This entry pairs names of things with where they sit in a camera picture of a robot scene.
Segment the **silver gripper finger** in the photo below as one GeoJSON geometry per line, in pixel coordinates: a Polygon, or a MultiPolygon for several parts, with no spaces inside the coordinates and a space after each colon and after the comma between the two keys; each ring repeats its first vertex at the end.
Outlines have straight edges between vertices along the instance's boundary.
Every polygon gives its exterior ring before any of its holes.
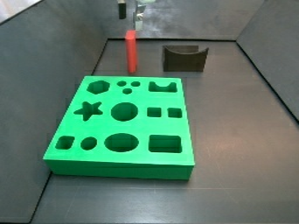
{"type": "Polygon", "coordinates": [[[119,19],[127,18],[127,0],[117,0],[118,1],[118,15],[119,19]]]}
{"type": "Polygon", "coordinates": [[[155,0],[135,0],[134,22],[137,31],[141,31],[143,29],[146,6],[154,2],[155,0]]]}

